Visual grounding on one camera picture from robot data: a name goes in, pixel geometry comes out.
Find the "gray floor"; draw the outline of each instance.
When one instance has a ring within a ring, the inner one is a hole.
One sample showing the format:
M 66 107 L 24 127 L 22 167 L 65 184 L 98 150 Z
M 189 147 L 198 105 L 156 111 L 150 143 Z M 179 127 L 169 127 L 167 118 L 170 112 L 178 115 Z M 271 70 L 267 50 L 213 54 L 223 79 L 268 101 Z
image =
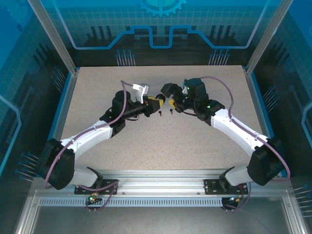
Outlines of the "gray floor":
M 280 200 L 253 198 L 244 210 L 221 208 L 85 208 L 41 207 L 33 234 L 272 234 L 290 233 Z
M 62 138 L 94 124 L 122 89 L 121 79 L 149 84 L 149 95 L 155 96 L 165 83 L 181 85 L 186 78 L 202 76 L 215 76 L 227 83 L 235 101 L 233 114 L 261 131 L 241 66 L 82 67 Z M 227 90 L 217 81 L 204 82 L 210 98 L 229 107 Z M 87 151 L 77 163 L 99 170 L 219 169 L 249 163 L 247 154 L 222 132 L 196 117 L 172 115 L 170 109 L 166 102 L 162 117 L 156 113 L 127 122 L 117 136 Z

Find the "speckled tabletop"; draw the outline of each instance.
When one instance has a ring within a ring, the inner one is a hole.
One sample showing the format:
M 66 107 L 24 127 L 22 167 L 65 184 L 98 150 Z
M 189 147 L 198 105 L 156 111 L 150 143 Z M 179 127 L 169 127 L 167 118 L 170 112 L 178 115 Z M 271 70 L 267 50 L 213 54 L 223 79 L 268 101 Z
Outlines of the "speckled tabletop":
M 182 84 L 186 78 L 202 76 L 222 79 L 234 96 L 233 115 L 261 132 L 241 66 L 82 67 L 62 138 L 94 124 L 122 89 L 121 79 L 149 84 L 148 94 L 155 96 L 165 83 Z M 230 96 L 221 84 L 214 80 L 205 84 L 210 98 L 229 107 Z M 127 90 L 135 94 L 130 87 Z M 187 170 L 224 169 L 249 162 L 247 154 L 225 134 L 196 117 L 172 115 L 170 108 L 166 102 L 162 116 L 155 113 L 126 122 L 118 135 L 87 151 L 77 164 L 99 170 Z

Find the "black cable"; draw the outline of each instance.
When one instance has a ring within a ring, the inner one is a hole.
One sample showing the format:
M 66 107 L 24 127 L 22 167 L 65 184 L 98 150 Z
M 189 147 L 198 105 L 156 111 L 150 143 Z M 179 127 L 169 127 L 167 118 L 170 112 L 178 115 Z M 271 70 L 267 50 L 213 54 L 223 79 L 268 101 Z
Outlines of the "black cable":
M 195 116 L 195 117 L 197 116 L 197 115 L 195 115 L 195 114 L 187 113 L 187 112 L 185 112 L 185 111 L 183 111 L 183 113 L 186 114 L 186 115 L 188 115 L 188 116 Z
M 127 119 L 128 121 L 137 121 L 139 118 L 140 118 L 140 116 L 136 116 L 137 118 L 129 118 L 129 119 Z

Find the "black mounting plate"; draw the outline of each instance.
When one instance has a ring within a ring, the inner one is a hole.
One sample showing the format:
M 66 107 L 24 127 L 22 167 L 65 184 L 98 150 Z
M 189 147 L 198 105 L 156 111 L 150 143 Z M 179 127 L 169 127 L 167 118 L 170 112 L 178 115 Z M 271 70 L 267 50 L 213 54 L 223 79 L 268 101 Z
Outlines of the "black mounting plate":
M 247 184 L 244 184 L 244 195 L 248 194 Z M 218 179 L 205 179 L 204 180 L 205 195 L 241 195 L 242 191 L 239 187 L 235 186 L 229 188 L 227 192 L 219 184 Z
M 110 185 L 114 182 L 118 181 L 117 179 L 104 179 L 102 181 L 102 185 L 101 185 L 101 188 L 107 186 L 107 185 Z M 99 192 L 100 195 L 110 195 L 113 191 L 113 187 L 114 186 L 111 186 L 109 187 L 108 189 L 104 189 L 102 191 Z M 117 194 L 117 190 L 118 188 L 115 189 L 113 195 L 116 195 Z M 94 192 L 91 192 L 91 191 L 88 191 L 88 190 L 85 190 L 81 187 L 75 187 L 75 191 L 74 191 L 74 194 L 77 194 L 77 195 L 91 195 L 92 193 Z

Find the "glass panel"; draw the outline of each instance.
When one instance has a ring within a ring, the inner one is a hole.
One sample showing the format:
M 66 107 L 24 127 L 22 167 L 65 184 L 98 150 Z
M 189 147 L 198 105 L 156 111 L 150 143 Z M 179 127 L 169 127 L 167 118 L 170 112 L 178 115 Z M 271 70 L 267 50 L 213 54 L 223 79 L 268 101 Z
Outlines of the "glass panel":
M 42 2 L 77 66 L 134 66 L 246 65 L 280 0 Z
M 311 8 L 310 1 L 293 1 L 254 71 L 274 135 L 282 139 L 294 188 L 312 186 Z
M 13 233 L 35 176 L 27 153 L 42 150 L 68 71 L 27 1 L 1 1 L 0 21 L 0 232 Z

